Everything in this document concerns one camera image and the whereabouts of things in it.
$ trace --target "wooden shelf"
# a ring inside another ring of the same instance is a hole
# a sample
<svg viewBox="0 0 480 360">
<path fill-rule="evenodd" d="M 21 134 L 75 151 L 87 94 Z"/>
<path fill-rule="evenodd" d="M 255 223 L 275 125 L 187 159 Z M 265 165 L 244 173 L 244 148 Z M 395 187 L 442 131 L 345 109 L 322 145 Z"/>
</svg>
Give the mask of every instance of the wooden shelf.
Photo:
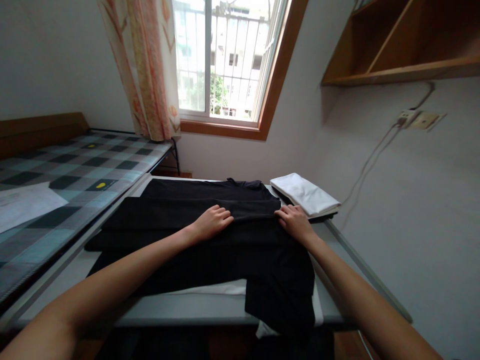
<svg viewBox="0 0 480 360">
<path fill-rule="evenodd" d="M 437 61 L 428 64 L 404 66 L 360 75 L 339 77 L 328 81 L 324 80 L 322 84 L 349 87 L 474 76 L 480 76 L 480 56 Z"/>
<path fill-rule="evenodd" d="M 374 0 L 352 13 L 322 84 L 479 76 L 478 14 L 480 1 Z"/>
</svg>

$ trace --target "hand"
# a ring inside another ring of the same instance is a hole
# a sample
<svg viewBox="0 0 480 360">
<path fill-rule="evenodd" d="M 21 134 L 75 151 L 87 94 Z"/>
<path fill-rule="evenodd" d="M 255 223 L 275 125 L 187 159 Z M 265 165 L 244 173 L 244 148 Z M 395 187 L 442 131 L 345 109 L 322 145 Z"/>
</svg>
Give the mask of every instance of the hand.
<svg viewBox="0 0 480 360">
<path fill-rule="evenodd" d="M 278 222 L 287 233 L 304 246 L 308 241 L 318 238 L 301 206 L 284 205 L 275 211 L 275 215 L 280 218 Z"/>
<path fill-rule="evenodd" d="M 232 223 L 234 217 L 230 211 L 219 205 L 212 206 L 206 210 L 194 223 L 187 226 L 193 236 L 194 243 L 208 240 L 225 229 Z"/>
</svg>

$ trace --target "checkered bed sheet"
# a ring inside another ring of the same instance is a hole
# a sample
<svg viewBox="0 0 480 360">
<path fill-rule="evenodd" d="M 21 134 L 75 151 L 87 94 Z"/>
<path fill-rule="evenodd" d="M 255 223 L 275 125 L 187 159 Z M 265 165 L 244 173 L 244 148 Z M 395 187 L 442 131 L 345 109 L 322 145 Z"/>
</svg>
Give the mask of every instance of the checkered bed sheet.
<svg viewBox="0 0 480 360">
<path fill-rule="evenodd" d="M 0 234 L 0 302 L 172 147 L 100 132 L 0 161 L 0 191 L 50 182 L 69 203 Z"/>
</svg>

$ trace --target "wooden bed frame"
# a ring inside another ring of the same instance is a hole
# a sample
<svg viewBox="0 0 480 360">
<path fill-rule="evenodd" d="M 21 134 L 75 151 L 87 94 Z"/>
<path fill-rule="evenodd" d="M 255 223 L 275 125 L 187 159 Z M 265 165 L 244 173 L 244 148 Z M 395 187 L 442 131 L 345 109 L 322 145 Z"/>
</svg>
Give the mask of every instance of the wooden bed frame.
<svg viewBox="0 0 480 360">
<path fill-rule="evenodd" d="M 81 112 L 0 121 L 0 160 L 65 142 L 89 129 Z"/>
</svg>

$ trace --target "cable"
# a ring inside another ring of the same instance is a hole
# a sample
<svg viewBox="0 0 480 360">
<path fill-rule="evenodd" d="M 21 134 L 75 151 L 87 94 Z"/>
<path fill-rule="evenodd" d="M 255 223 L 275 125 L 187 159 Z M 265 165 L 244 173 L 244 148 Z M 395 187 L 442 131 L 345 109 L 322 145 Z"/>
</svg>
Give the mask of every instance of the cable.
<svg viewBox="0 0 480 360">
<path fill-rule="evenodd" d="M 368 171 L 365 173 L 365 175 L 363 176 L 361 182 L 360 182 L 360 185 L 358 187 L 358 192 L 356 193 L 356 198 L 355 198 L 355 202 L 353 203 L 353 206 L 350 208 L 350 210 L 348 210 L 347 214 L 346 214 L 346 217 L 345 217 L 345 220 L 343 221 L 343 225 L 341 226 L 340 230 L 343 230 L 345 228 L 345 226 L 347 225 L 349 219 L 350 219 L 350 215 L 352 214 L 352 212 L 354 211 L 354 209 L 357 207 L 358 203 L 359 203 L 359 200 L 360 200 L 360 193 L 362 192 L 362 188 L 364 186 L 364 183 L 365 183 L 365 179 L 367 178 L 367 175 L 369 174 L 370 171 L 372 171 L 372 169 L 374 168 L 375 164 L 377 163 L 378 159 L 380 158 L 380 155 L 385 151 L 386 148 L 389 147 L 389 145 L 392 143 L 392 141 L 397 137 L 397 135 L 399 134 L 399 132 L 402 131 L 402 128 L 399 127 L 397 130 L 396 130 L 396 133 L 393 134 L 393 136 L 390 138 L 390 140 L 388 140 L 388 142 L 385 144 L 384 147 L 382 147 L 382 149 L 376 154 L 376 157 L 375 157 L 375 160 L 373 160 L 373 162 L 371 163 L 371 166 L 370 168 L 368 169 Z"/>
<path fill-rule="evenodd" d="M 382 143 L 385 141 L 385 139 L 387 138 L 387 136 L 390 134 L 390 132 L 391 132 L 396 126 L 397 126 L 397 124 L 394 124 L 390 129 L 388 129 L 388 131 L 386 132 L 386 134 L 381 138 L 381 140 L 380 140 L 380 142 L 378 143 L 378 145 L 373 149 L 373 151 L 371 152 L 370 156 L 369 156 L 368 159 L 365 161 L 365 164 L 364 164 L 363 167 L 361 168 L 360 175 L 358 175 L 358 178 L 356 179 L 355 183 L 354 183 L 353 186 L 351 187 L 351 190 L 350 190 L 350 192 L 348 193 L 346 199 L 341 203 L 342 205 L 345 205 L 345 203 L 350 199 L 350 197 L 351 197 L 352 194 L 354 193 L 355 186 L 357 186 L 357 184 L 359 183 L 360 179 L 362 178 L 362 175 L 364 174 L 365 169 L 367 168 L 367 165 L 369 164 L 369 161 L 372 159 L 372 157 L 374 156 L 375 152 L 378 150 L 378 148 L 382 145 Z"/>
<path fill-rule="evenodd" d="M 432 93 L 436 90 L 435 88 L 435 83 L 432 82 L 432 81 L 427 81 L 426 82 L 429 86 L 429 90 L 428 92 L 426 93 L 426 95 L 423 97 L 422 100 L 420 100 L 420 102 L 418 103 L 417 106 L 415 107 L 412 107 L 410 110 L 417 110 L 419 107 L 421 107 L 426 101 L 427 99 L 430 97 L 430 95 L 432 95 Z"/>
<path fill-rule="evenodd" d="M 362 336 L 362 333 L 360 332 L 360 330 L 357 330 L 357 331 L 358 331 L 358 335 L 360 335 L 360 340 L 363 344 L 363 347 L 365 348 L 366 352 L 368 353 L 368 356 L 370 357 L 370 360 L 374 360 L 374 358 L 372 357 L 372 354 L 370 353 L 369 348 L 367 347 L 367 344 L 364 341 L 364 337 Z"/>
<path fill-rule="evenodd" d="M 435 83 L 432 82 L 432 81 L 426 81 L 426 84 L 428 84 L 428 92 L 425 94 L 425 96 L 420 100 L 420 102 L 418 103 L 417 106 L 415 107 L 412 107 L 410 110 L 417 110 L 419 107 L 421 107 L 426 101 L 427 99 L 432 95 L 432 93 L 436 90 L 436 86 L 435 86 Z M 361 181 L 360 183 L 360 186 L 358 187 L 358 193 L 357 193 L 357 197 L 356 197 L 356 200 L 355 200 L 355 203 L 353 204 L 352 208 L 348 211 L 347 213 L 347 216 L 345 217 L 345 221 L 343 222 L 343 225 L 342 227 L 340 228 L 340 230 L 343 230 L 344 227 L 346 226 L 349 218 L 350 218 L 350 215 L 353 211 L 353 209 L 357 206 L 358 204 L 358 201 L 359 201 L 359 198 L 360 198 L 360 192 L 362 191 L 362 187 L 363 187 L 363 184 L 365 182 L 365 178 L 367 177 L 368 173 L 372 170 L 372 168 L 375 166 L 377 160 L 379 159 L 380 157 L 380 154 L 392 143 L 392 141 L 395 139 L 395 137 L 398 135 L 398 133 L 402 130 L 402 126 L 404 125 L 405 122 L 403 123 L 400 123 L 399 121 L 397 121 L 397 123 L 395 123 L 390 129 L 388 129 L 388 131 L 386 132 L 386 134 L 383 136 L 383 138 L 380 140 L 380 142 L 378 143 L 378 145 L 373 149 L 373 151 L 371 152 L 370 156 L 368 157 L 368 159 L 366 160 L 365 164 L 363 165 L 362 169 L 361 169 L 361 172 L 360 172 L 360 175 L 358 176 L 358 178 L 355 180 L 355 183 L 353 184 L 353 186 L 351 187 L 351 190 L 350 192 L 348 193 L 346 199 L 343 201 L 342 205 L 344 206 L 348 200 L 350 200 L 350 198 L 352 197 L 354 191 L 355 191 L 355 187 L 357 186 L 357 184 Z M 365 170 L 367 169 L 367 166 L 370 162 L 370 160 L 372 159 L 372 157 L 374 156 L 375 152 L 379 149 L 379 147 L 382 145 L 382 143 L 385 141 L 385 139 L 388 137 L 388 135 L 390 134 L 390 132 L 394 129 L 394 128 L 398 128 L 397 132 L 393 135 L 393 137 L 388 141 L 388 143 L 386 144 L 386 146 L 384 148 L 382 148 L 380 150 L 380 152 L 377 154 L 375 160 L 373 161 L 372 163 L 372 166 L 370 167 L 370 169 L 368 169 L 368 171 L 365 173 Z"/>
</svg>

